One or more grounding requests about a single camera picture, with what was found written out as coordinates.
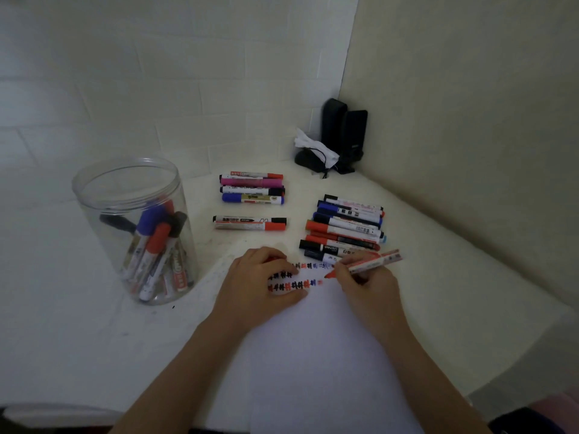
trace white table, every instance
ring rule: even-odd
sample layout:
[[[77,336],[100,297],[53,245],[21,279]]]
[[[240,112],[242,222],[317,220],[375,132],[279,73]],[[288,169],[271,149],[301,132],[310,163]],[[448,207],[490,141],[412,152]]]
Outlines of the white table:
[[[321,180],[289,161],[251,168],[285,175],[284,206],[222,203],[217,175],[184,182],[206,277],[165,306],[125,295],[76,202],[0,215],[0,406],[8,417],[28,426],[113,423],[209,314],[234,257],[269,245],[303,259],[299,240],[324,193],[384,206],[385,249],[399,247],[405,256],[392,268],[410,324],[464,395],[509,368],[569,312],[360,174]],[[285,232],[215,231],[211,219],[219,214],[286,216],[289,225]],[[249,361],[242,344],[196,425],[249,430]]]

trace clear plastic jar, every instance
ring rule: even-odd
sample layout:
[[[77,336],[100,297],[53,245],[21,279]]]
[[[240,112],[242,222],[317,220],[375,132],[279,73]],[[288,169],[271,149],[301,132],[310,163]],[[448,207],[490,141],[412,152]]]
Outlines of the clear plastic jar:
[[[101,161],[78,172],[72,190],[129,295],[175,300],[199,274],[177,167],[157,158]]]

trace crumpled white paper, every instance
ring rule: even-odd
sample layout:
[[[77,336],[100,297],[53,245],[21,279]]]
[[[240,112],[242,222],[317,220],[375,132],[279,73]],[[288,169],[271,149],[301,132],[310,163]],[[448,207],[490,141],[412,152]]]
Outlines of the crumpled white paper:
[[[322,162],[325,162],[326,169],[333,167],[340,156],[333,150],[328,149],[322,142],[312,140],[309,138],[304,131],[297,128],[298,136],[295,138],[295,147],[309,147],[315,156],[318,157]]]

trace forearm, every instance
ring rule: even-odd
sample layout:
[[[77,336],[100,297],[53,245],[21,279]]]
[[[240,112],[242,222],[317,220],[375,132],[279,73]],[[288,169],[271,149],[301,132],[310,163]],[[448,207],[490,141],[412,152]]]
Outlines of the forearm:
[[[210,315],[111,433],[187,432],[216,371],[243,336]]]
[[[380,336],[410,408],[426,434],[489,434],[490,430],[432,361],[403,318]]]

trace hand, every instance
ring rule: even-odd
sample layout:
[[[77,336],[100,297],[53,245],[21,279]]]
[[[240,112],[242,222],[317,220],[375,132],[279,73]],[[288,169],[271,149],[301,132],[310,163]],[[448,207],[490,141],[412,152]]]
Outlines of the hand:
[[[276,258],[266,262],[270,257]],[[261,247],[251,248],[236,258],[221,285],[211,315],[216,321],[229,321],[244,333],[263,324],[272,316],[303,299],[308,292],[292,291],[275,296],[267,290],[267,279],[273,274],[286,271],[299,273],[281,251]]]
[[[354,279],[345,266],[370,256],[362,252],[344,257],[335,265],[336,278],[354,313],[382,341],[393,329],[408,326],[408,323],[402,309],[398,280],[389,269],[370,269],[356,274]]]

